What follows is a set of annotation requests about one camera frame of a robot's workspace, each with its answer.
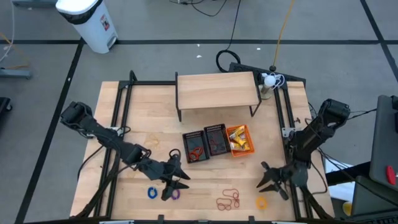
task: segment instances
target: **wooden shelf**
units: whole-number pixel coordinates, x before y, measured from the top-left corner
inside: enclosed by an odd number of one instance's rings
[[[177,76],[178,109],[259,104],[252,72]]]

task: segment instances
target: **wooden tabletop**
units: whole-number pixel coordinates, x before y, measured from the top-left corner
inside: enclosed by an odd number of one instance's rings
[[[117,82],[102,84],[95,118],[103,126],[111,124],[117,86]],[[304,119],[311,116],[303,83],[288,82],[288,87],[294,118],[298,117],[301,120],[296,126],[305,127]],[[283,93],[280,91],[280,94],[285,123],[288,124]],[[123,105],[122,101],[119,122]],[[175,108],[175,86],[133,86],[127,117],[127,125],[131,128],[131,132],[125,135],[124,140],[151,149],[151,158],[158,161],[166,161],[171,149],[181,149],[182,169],[191,177],[191,180],[181,182],[190,188],[182,190],[178,200],[164,202],[159,196],[149,199],[147,189],[155,187],[161,194],[164,184],[159,180],[150,181],[138,171],[126,169],[118,177],[112,218],[155,220],[159,214],[163,214],[166,220],[248,220],[250,215],[254,215],[256,220],[294,220],[291,200],[283,200],[277,192],[259,193],[256,189],[264,172],[260,165],[262,161],[268,162],[271,167],[285,165],[275,99],[272,97],[263,100],[253,118],[250,117],[248,110],[249,108],[242,106],[185,110],[182,111],[184,120],[180,123]],[[207,161],[187,164],[182,134],[220,123],[224,123],[227,127],[248,125],[256,152],[244,157],[223,154],[211,157]],[[98,147],[96,140],[89,140],[85,158]],[[83,168],[71,215],[80,212],[98,188],[103,158],[104,151],[101,151]],[[312,161],[325,178],[318,152],[312,154]],[[314,168],[308,171],[308,177],[308,188],[311,192],[325,189],[322,179]],[[240,207],[230,211],[219,211],[216,199],[222,197],[224,189],[232,188],[239,190]],[[302,198],[299,189],[297,192],[299,198]],[[258,196],[266,198],[268,206],[265,210],[256,208],[255,201]],[[315,198],[327,213],[334,216],[329,192],[317,194]],[[102,215],[105,213],[107,201],[108,192],[104,194]],[[302,216],[305,217],[303,203],[300,203],[300,209]]]
[[[178,76],[178,108],[217,108],[259,104],[252,72]]]

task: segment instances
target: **orange container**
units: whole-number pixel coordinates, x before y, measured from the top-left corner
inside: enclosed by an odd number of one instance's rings
[[[237,128],[240,127],[240,126],[242,126],[242,125],[233,126],[233,127],[230,127],[230,128],[226,129],[226,133],[228,135],[228,142],[229,143],[231,143],[231,140],[229,139],[229,135],[234,133],[234,131],[237,130]],[[250,137],[249,128],[248,128],[247,125],[243,125],[243,126],[244,126],[244,134],[246,136],[246,141],[249,143],[250,150],[248,150],[248,151],[231,150],[231,153],[232,153],[233,157],[245,156],[245,155],[254,153],[254,146],[253,146],[253,141],[251,140],[251,137]]]

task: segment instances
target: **black plastic tray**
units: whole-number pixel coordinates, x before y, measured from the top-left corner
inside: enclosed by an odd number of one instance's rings
[[[195,131],[182,135],[184,141],[185,155],[187,156],[187,162],[200,162],[210,159],[207,143],[205,139],[205,133],[203,131]],[[189,153],[192,152],[196,147],[202,147],[203,153],[199,156],[198,160],[192,160]]]
[[[217,124],[209,127],[205,127],[205,133],[207,138],[207,146],[211,156],[217,156],[227,152],[231,152],[231,146],[228,142],[228,136],[226,134],[225,124]]]

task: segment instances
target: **black floor line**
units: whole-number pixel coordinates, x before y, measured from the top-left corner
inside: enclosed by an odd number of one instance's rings
[[[368,4],[366,3],[366,1],[361,0],[361,4],[362,4],[363,9],[365,10],[365,13],[366,13],[368,19],[369,19],[369,22],[371,23],[371,26],[373,28],[373,31],[374,31],[377,39],[380,41],[381,49],[383,49],[383,52],[387,58],[388,64],[390,65],[391,70],[392,70],[394,76],[396,77],[396,80],[398,81],[398,67],[397,67],[396,61],[394,60],[393,56],[391,55],[390,50],[388,49],[388,46],[386,44],[387,42],[384,40],[384,37],[381,34],[379,27],[377,26],[376,21],[374,20],[372,12],[371,12]]]
[[[278,40],[232,40],[232,44],[276,44]],[[369,45],[384,40],[281,40],[280,44],[295,45]],[[386,40],[398,44],[398,40]],[[79,40],[15,40],[15,44],[79,44]],[[162,44],[229,44],[228,39],[187,39],[187,40],[117,40],[117,45],[162,45]]]
[[[33,170],[32,177],[30,178],[29,184],[27,186],[27,189],[26,189],[26,192],[24,195],[24,199],[22,200],[21,206],[19,207],[19,211],[18,211],[16,221],[15,221],[15,223],[17,223],[17,224],[23,223],[25,220],[26,213],[29,209],[30,202],[32,200],[34,191],[36,189],[36,185],[39,181],[40,173],[44,166],[45,158],[47,157],[47,153],[49,152],[51,141],[54,136],[55,128],[57,127],[57,124],[58,124],[58,121],[59,121],[59,118],[60,118],[60,115],[62,112],[63,104],[68,95],[69,86],[73,80],[73,75],[75,74],[75,70],[76,70],[77,64],[79,62],[79,58],[80,58],[83,46],[84,46],[83,40],[81,39],[80,43],[78,44],[78,46],[76,48],[75,56],[73,57],[72,63],[70,65],[68,75],[65,79],[65,83],[63,84],[60,98],[58,100],[57,106],[55,107],[55,111],[54,111],[54,114],[51,119],[49,130],[47,131],[47,134],[45,136],[44,143],[43,143],[42,149],[40,150],[39,158],[37,159],[35,168]]]

